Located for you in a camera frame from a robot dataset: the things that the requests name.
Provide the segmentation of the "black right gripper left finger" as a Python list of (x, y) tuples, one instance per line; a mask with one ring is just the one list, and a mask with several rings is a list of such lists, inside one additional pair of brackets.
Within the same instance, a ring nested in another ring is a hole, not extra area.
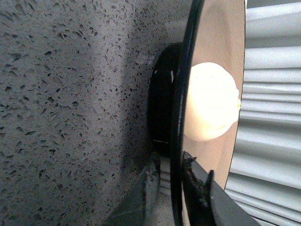
[(137, 182), (105, 220), (106, 226), (154, 226), (160, 185), (160, 156), (152, 154)]

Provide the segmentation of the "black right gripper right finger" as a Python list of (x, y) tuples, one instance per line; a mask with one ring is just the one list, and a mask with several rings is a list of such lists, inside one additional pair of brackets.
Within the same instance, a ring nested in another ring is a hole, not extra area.
[(182, 187), (185, 222), (190, 226), (257, 226), (215, 182), (214, 171), (206, 172), (188, 152), (183, 153)]

